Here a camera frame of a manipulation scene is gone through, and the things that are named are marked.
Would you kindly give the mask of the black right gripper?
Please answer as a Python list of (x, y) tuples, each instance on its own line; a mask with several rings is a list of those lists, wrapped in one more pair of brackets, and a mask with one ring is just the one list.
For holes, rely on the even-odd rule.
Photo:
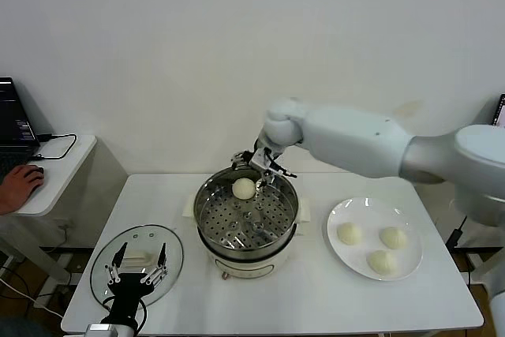
[(258, 148), (254, 153), (243, 151), (235, 153), (231, 158), (231, 167), (247, 167), (250, 165), (260, 173), (260, 178), (256, 181), (256, 188), (273, 185), (276, 178), (297, 178), (297, 175), (279, 167), (271, 168), (269, 158), (271, 150), (266, 147)]

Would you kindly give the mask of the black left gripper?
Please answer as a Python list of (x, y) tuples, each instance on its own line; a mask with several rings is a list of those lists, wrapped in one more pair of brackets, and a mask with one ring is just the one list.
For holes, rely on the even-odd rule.
[(106, 324), (136, 324), (138, 306), (143, 302), (143, 297), (153, 292), (153, 286), (158, 286), (167, 275), (166, 268), (166, 243), (163, 243), (156, 265), (144, 273), (121, 273), (127, 242), (114, 254), (110, 264), (104, 267), (107, 273), (107, 283), (111, 297), (105, 300), (111, 302), (109, 314), (105, 317)]

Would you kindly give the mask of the person's bare hand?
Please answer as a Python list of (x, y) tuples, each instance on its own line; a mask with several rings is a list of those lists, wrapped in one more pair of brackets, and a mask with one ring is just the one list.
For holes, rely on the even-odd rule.
[(1, 183), (1, 215), (21, 209), (32, 193), (43, 184), (42, 167), (36, 165), (14, 167)]

